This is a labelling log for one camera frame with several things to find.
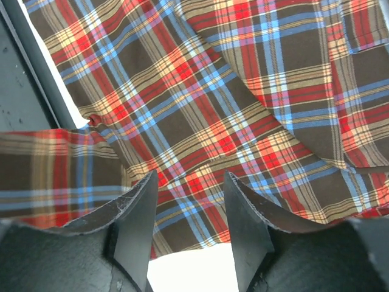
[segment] black plastic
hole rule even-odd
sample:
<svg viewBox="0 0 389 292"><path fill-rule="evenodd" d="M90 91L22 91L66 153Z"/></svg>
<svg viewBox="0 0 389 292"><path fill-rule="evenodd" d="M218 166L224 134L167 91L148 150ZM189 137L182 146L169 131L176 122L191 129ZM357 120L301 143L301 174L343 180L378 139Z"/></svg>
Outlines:
<svg viewBox="0 0 389 292"><path fill-rule="evenodd" d="M318 224L231 173L224 196L239 292L388 291L386 218Z"/></svg>
<svg viewBox="0 0 389 292"><path fill-rule="evenodd" d="M0 221L0 291L152 292L157 175L63 228Z"/></svg>
<svg viewBox="0 0 389 292"><path fill-rule="evenodd" d="M18 0L0 1L0 26L0 131L75 128Z"/></svg>

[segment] plaid shirt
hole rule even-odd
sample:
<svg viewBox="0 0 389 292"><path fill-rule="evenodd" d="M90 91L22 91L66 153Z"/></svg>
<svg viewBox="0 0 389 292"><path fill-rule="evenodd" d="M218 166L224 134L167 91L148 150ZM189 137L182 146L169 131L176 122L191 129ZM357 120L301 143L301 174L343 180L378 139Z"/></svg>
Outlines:
<svg viewBox="0 0 389 292"><path fill-rule="evenodd" d="M229 241L226 170L320 223L388 213L378 0L25 5L90 122L0 135L0 217L61 226L151 170L153 257Z"/></svg>

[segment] shirt sleeve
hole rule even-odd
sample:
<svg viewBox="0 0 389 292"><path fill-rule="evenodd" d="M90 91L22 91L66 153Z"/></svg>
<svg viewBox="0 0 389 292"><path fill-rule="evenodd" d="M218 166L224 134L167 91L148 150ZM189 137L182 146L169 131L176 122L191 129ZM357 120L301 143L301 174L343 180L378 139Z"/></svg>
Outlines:
<svg viewBox="0 0 389 292"><path fill-rule="evenodd" d="M0 218L39 228L62 226L131 185L94 127L0 133L0 161Z"/></svg>

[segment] tartan cloth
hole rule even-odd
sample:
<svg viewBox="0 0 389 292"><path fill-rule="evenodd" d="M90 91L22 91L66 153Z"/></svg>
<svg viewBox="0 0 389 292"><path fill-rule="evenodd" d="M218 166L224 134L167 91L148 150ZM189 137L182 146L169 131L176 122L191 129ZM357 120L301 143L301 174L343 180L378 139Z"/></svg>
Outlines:
<svg viewBox="0 0 389 292"><path fill-rule="evenodd" d="M62 226L159 174L152 257L228 242L226 170L329 223L388 214L378 0L25 0L83 130L0 134L0 217Z"/></svg>

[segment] black clamp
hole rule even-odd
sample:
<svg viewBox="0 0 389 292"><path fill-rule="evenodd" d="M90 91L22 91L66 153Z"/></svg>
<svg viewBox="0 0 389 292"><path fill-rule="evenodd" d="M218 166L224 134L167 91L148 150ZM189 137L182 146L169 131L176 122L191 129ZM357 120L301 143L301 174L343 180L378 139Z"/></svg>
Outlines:
<svg viewBox="0 0 389 292"><path fill-rule="evenodd" d="M388 291L387 218L318 224L231 173L224 198L239 292Z"/></svg>
<svg viewBox="0 0 389 292"><path fill-rule="evenodd" d="M152 292L157 174L63 228L0 220L0 291Z"/></svg>

